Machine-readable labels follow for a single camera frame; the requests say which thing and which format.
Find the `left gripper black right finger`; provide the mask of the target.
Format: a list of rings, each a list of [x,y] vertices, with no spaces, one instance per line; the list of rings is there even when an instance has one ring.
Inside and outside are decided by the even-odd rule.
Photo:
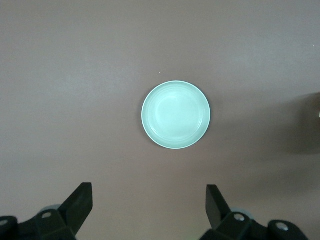
[[[216,185],[206,186],[205,210],[211,225],[202,240],[267,240],[268,230],[248,215],[233,212]]]

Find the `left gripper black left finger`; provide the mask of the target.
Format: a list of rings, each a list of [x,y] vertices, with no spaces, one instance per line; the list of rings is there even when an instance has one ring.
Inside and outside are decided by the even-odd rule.
[[[83,182],[57,208],[39,212],[18,225],[20,240],[75,240],[93,209],[93,186]]]

